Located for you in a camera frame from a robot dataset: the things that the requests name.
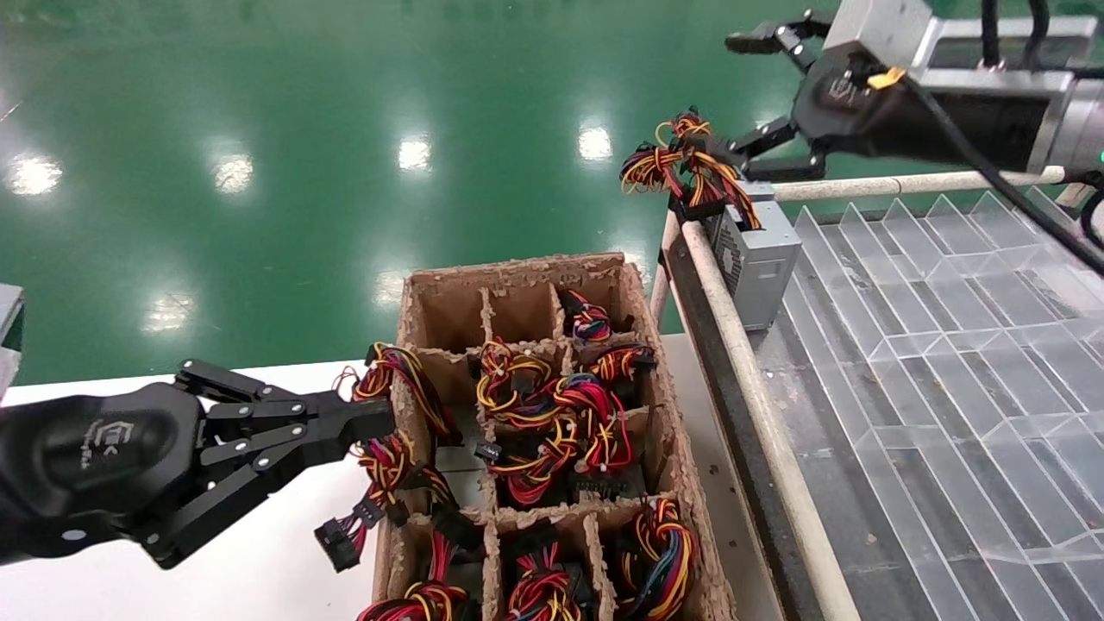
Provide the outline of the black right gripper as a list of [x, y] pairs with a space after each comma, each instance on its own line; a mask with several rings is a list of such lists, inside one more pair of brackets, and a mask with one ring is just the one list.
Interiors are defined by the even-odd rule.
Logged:
[[[826, 152], [867, 158], [906, 158], [907, 125], [915, 122], [914, 95], [902, 70], [888, 67], [866, 51], [813, 54], [806, 40], [825, 39], [834, 15], [806, 9], [789, 22], [763, 22], [746, 33], [731, 33], [724, 46], [741, 55], [783, 54], [805, 78], [793, 102], [792, 118], [763, 123], [740, 138], [722, 138], [720, 159], [750, 181], [820, 180]], [[804, 137], [808, 154], [768, 157], [767, 152]]]

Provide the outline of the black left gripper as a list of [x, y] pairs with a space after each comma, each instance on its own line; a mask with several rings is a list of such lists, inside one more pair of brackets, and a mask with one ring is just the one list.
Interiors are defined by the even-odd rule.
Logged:
[[[181, 364], [176, 385], [6, 406], [3, 564], [132, 540], [173, 569], [306, 469], [396, 429], [388, 398], [288, 392], [200, 359]], [[200, 436], [253, 436], [231, 448], [244, 462], [203, 492]]]

